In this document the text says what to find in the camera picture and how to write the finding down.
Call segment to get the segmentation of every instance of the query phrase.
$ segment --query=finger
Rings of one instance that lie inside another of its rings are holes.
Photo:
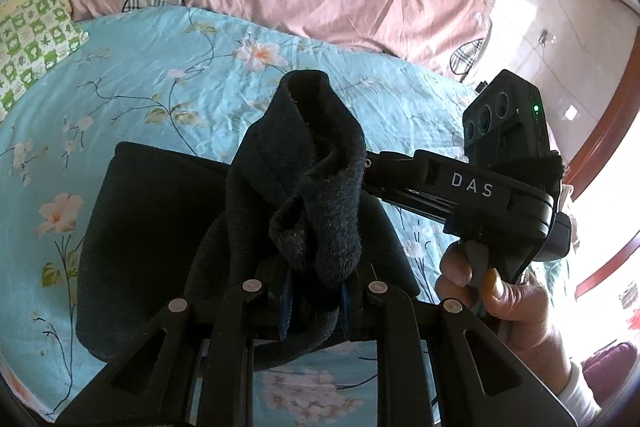
[[[546,323],[549,295],[545,288],[528,279],[524,285],[503,282],[498,271],[489,270],[482,280],[482,304],[498,319],[538,325]]]
[[[451,282],[464,288],[471,282],[472,272],[462,248],[459,243],[453,243],[447,247],[440,260],[440,271]]]
[[[444,299],[458,299],[467,308],[471,308],[478,300],[478,293],[473,288],[469,286],[460,287],[444,275],[441,275],[436,280],[436,293],[441,301],[444,301]]]

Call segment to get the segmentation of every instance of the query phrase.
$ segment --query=blue floral bed sheet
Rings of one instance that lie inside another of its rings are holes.
[[[47,419],[103,366],[74,337],[82,240],[118,142],[231,162],[290,70],[328,73],[374,152],[463,156],[475,93],[386,55],[350,52],[229,16],[158,7],[82,24],[90,40],[0,124],[0,371]],[[442,227],[385,209],[420,283],[434,283]],[[372,343],[347,343],[255,375],[257,426],[375,425]]]

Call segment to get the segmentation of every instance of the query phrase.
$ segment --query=wrist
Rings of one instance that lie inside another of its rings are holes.
[[[571,378],[571,362],[564,349],[562,335],[555,327],[542,343],[518,355],[556,396],[567,387]]]

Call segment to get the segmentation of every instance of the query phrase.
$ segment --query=hand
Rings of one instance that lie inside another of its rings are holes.
[[[440,271],[436,281],[440,299],[458,299],[471,308],[479,297],[489,314],[512,321],[506,345],[553,393],[564,391],[571,364],[562,336],[549,318],[549,295],[532,274],[526,272],[523,285],[511,285],[503,282],[494,268],[484,274],[478,292],[468,286],[472,272],[461,243],[449,245]]]

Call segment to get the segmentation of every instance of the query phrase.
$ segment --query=marble wall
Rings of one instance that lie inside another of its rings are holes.
[[[618,86],[640,18],[612,0],[490,1],[492,38],[468,80],[490,80],[508,68],[535,83],[562,155],[570,160]]]

